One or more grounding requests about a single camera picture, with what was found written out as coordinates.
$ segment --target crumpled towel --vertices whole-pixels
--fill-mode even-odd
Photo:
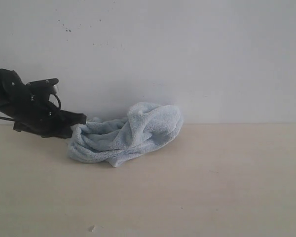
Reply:
[[[108,161],[118,167],[171,142],[182,124],[183,117],[176,106],[138,103],[123,119],[103,122],[93,118],[86,125],[76,125],[68,155],[84,163]]]

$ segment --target towel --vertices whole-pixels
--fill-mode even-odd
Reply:
[[[84,163],[108,161],[118,167],[167,145],[178,135],[182,124],[183,117],[176,106],[138,103],[125,118],[93,118],[85,125],[76,125],[68,155]]]

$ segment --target robotic arm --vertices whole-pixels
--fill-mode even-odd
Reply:
[[[14,122],[13,130],[41,137],[70,138],[71,126],[86,124],[84,114],[61,110],[57,94],[58,79],[39,80],[24,85],[15,71],[0,69],[0,112]],[[49,101],[53,95],[58,106]]]

